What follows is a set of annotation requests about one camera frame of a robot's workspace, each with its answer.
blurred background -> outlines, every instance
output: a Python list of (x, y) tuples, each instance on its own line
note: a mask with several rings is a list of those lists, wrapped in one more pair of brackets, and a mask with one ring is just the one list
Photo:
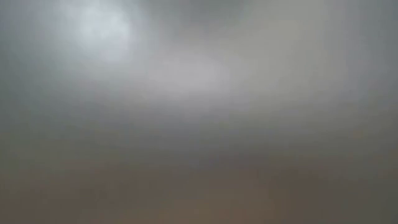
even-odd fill
[(395, 223), (393, 0), (0, 0), (0, 223)]

blurry surface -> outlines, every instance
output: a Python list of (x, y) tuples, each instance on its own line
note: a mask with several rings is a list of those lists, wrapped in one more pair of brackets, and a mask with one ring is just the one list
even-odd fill
[(396, 10), (0, 0), (0, 223), (394, 223)]

